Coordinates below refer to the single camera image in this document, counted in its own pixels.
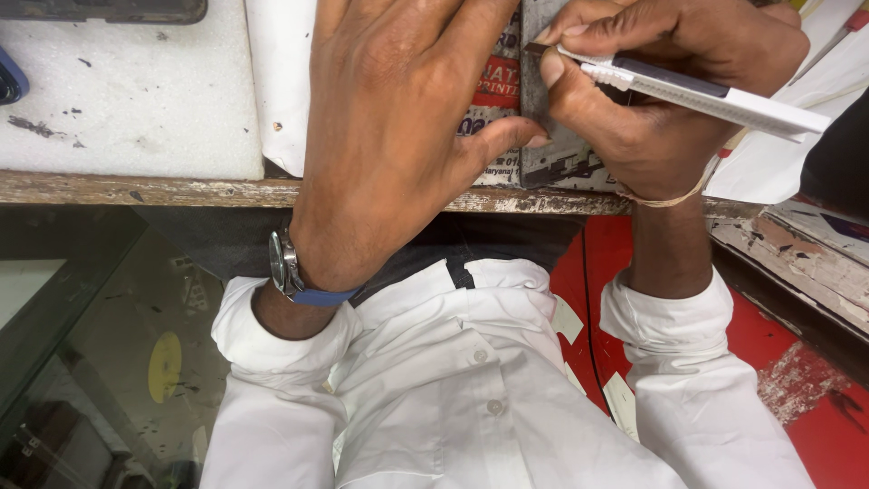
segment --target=phone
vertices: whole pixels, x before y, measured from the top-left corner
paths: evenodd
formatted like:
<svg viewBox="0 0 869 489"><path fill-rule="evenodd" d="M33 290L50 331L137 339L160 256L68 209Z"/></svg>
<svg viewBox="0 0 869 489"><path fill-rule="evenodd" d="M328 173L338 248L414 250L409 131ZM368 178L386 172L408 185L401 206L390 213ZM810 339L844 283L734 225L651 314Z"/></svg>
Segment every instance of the phone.
<svg viewBox="0 0 869 489"><path fill-rule="evenodd" d="M21 68L0 47L0 105L21 100L30 91L30 83Z"/></svg>

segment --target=blue watch strap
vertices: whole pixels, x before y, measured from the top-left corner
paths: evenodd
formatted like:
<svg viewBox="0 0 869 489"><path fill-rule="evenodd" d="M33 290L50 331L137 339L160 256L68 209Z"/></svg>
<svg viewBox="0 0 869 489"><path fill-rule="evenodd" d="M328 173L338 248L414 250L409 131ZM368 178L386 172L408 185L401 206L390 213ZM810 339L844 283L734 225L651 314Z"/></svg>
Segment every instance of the blue watch strap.
<svg viewBox="0 0 869 489"><path fill-rule="evenodd" d="M324 292L305 289L305 291L296 292L290 300L301 305L331 307L333 305L340 305L345 300L353 297L360 289L361 287L356 287L354 290L346 292Z"/></svg>

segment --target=worn wooden edge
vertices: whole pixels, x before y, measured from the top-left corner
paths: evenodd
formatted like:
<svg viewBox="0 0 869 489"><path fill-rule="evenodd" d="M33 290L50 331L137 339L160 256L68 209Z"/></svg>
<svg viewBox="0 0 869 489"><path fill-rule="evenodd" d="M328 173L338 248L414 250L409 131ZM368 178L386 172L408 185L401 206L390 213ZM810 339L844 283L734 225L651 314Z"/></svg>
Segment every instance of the worn wooden edge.
<svg viewBox="0 0 869 489"><path fill-rule="evenodd" d="M292 207L300 180L67 175L0 171L0 203ZM763 204L704 198L710 218L753 218ZM561 189L474 187L447 206L458 212L521 212L625 216L630 201L613 193Z"/></svg>

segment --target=watch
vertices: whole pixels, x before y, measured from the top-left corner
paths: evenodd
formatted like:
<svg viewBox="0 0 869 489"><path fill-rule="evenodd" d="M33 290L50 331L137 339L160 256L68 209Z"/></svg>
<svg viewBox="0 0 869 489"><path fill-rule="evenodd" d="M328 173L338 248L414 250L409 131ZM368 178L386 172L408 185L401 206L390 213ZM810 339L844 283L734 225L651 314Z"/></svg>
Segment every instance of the watch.
<svg viewBox="0 0 869 489"><path fill-rule="evenodd" d="M289 219L284 219L281 229L273 231L269 238L269 259L271 260L272 280L277 290L296 304L330 307L340 305L352 298L361 287L352 291L326 292L306 289L299 277L299 263L295 257L295 247L289 239Z"/></svg>

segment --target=right hand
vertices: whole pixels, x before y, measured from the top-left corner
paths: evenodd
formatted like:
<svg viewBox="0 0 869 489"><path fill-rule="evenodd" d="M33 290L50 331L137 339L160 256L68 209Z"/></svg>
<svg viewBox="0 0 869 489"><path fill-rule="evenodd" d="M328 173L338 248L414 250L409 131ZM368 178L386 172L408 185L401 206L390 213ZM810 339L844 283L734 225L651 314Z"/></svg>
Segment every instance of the right hand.
<svg viewBox="0 0 869 489"><path fill-rule="evenodd" d="M799 22L784 3L758 9L747 0L639 0L627 7L573 0L538 40L586 56L636 50L667 68L770 97L808 52ZM740 129L653 98L618 105L554 49L541 59L541 75L552 117L585 138L609 172L645 199L687 194Z"/></svg>

